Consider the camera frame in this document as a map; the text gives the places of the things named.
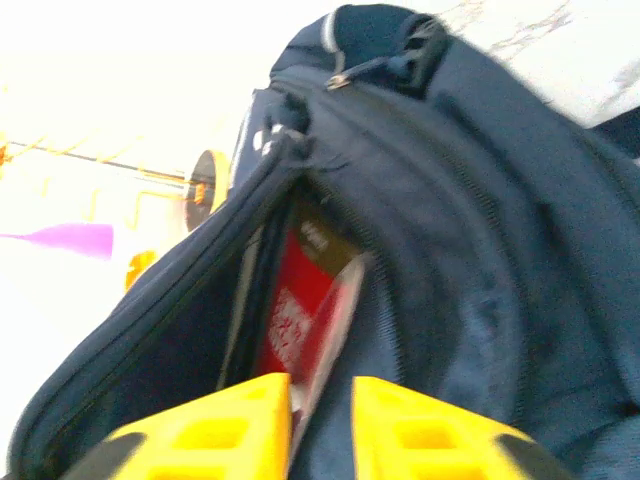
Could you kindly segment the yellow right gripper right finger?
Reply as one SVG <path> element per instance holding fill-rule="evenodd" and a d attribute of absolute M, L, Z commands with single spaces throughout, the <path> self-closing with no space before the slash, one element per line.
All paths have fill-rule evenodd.
<path fill-rule="evenodd" d="M 353 379 L 356 480 L 575 480 L 523 432 L 370 376 Z"/>

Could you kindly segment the navy blue backpack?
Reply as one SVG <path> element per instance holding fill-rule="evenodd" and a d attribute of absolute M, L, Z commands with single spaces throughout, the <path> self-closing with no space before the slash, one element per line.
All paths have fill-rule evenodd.
<path fill-rule="evenodd" d="M 640 158 L 435 17 L 344 5 L 256 90 L 226 201 L 28 403 L 3 480 L 64 480 L 118 428 L 255 373 L 308 200 L 368 263 L 286 480 L 356 480 L 353 379 L 528 435 L 575 480 L 640 480 Z"/>

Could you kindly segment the orange plastic wine glass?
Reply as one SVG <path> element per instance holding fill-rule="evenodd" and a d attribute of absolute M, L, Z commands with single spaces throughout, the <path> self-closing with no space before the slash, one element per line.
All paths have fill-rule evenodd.
<path fill-rule="evenodd" d="M 127 264 L 124 278 L 124 291 L 128 291 L 139 277 L 157 261 L 157 258 L 157 251 L 153 249 L 134 254 Z"/>

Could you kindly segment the red card package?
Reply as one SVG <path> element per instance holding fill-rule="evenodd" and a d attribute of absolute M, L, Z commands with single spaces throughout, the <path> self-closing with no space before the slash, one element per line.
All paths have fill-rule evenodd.
<path fill-rule="evenodd" d="M 294 438 L 306 429 L 346 341 L 367 263 L 319 206 L 297 201 L 255 367 L 258 375 L 290 376 Z"/>

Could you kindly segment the pink plastic wine glass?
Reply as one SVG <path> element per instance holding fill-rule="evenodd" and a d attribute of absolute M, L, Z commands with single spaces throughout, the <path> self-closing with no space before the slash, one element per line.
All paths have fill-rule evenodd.
<path fill-rule="evenodd" d="M 98 223 L 64 223 L 22 234 L 0 233 L 0 239 L 26 241 L 102 260 L 112 257 L 114 238 L 111 224 Z"/>

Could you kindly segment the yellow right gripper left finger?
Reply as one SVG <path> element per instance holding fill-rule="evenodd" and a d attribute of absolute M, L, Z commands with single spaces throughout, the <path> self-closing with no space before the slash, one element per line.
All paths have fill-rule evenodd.
<path fill-rule="evenodd" d="M 113 431 L 64 480 L 286 480 L 290 378 L 271 373 Z"/>

